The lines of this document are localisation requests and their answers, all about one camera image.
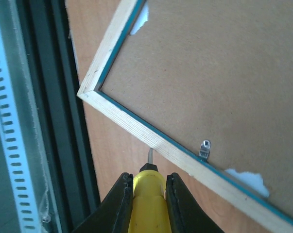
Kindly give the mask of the yellow handled screwdriver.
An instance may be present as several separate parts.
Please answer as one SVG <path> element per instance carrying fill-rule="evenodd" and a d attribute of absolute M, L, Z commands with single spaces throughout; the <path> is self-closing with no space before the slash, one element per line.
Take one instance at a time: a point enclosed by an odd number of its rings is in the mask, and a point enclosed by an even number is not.
<path fill-rule="evenodd" d="M 150 148 L 147 163 L 133 179 L 133 205 L 129 233 L 170 233 L 171 226 L 165 200 L 166 180 L 153 163 Z"/>

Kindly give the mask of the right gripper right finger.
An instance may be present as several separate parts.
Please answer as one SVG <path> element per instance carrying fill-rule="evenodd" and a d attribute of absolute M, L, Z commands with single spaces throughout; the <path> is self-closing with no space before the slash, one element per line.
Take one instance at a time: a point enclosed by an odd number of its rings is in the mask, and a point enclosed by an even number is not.
<path fill-rule="evenodd" d="M 204 212 L 179 174 L 166 180 L 166 203 L 173 233 L 222 233 L 223 230 Z"/>

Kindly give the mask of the blue picture frame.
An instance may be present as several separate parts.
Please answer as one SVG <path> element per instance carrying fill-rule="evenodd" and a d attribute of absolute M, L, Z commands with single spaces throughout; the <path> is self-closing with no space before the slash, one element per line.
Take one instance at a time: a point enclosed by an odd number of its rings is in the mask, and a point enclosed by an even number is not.
<path fill-rule="evenodd" d="M 120 1 L 80 85 L 78 97 L 264 228 L 274 233 L 293 233 L 292 219 L 99 90 L 143 5 L 142 0 Z"/>

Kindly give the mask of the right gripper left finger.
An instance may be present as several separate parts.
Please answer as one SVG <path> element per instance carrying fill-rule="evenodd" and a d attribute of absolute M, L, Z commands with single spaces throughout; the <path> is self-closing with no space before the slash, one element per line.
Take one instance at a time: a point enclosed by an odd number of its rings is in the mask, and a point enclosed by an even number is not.
<path fill-rule="evenodd" d="M 122 173 L 99 207 L 74 233 L 126 233 L 133 209 L 133 175 Z"/>

